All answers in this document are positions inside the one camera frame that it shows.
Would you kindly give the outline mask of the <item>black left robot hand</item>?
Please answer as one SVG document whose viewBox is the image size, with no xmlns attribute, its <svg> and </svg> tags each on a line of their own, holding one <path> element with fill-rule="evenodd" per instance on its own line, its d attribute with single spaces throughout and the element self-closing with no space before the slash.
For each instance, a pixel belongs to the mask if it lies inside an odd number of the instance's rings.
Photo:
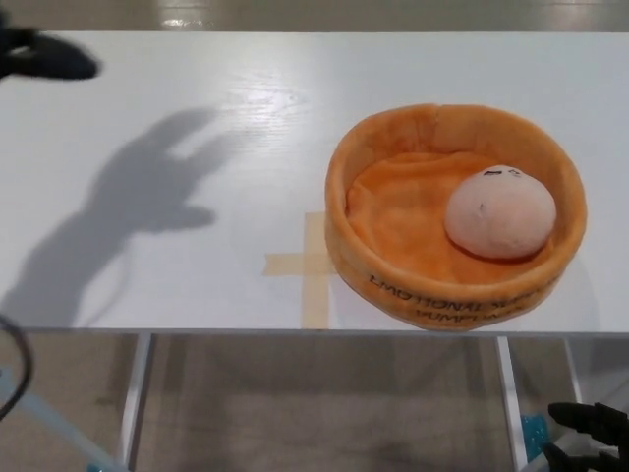
<svg viewBox="0 0 629 472">
<path fill-rule="evenodd" d="M 1 79 L 81 81 L 95 78 L 99 63 L 79 45 L 38 29 L 15 26 L 1 10 Z"/>
</svg>

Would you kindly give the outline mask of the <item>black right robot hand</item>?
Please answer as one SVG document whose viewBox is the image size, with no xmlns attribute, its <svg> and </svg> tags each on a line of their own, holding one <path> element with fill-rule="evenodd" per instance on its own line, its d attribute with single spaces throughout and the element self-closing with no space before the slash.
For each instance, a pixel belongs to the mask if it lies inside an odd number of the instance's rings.
<svg viewBox="0 0 629 472">
<path fill-rule="evenodd" d="M 601 403 L 555 402 L 547 407 L 559 425 L 586 434 L 618 450 L 618 456 L 601 451 L 597 455 L 570 456 L 553 443 L 542 446 L 550 471 L 628 472 L 628 415 Z"/>
</svg>

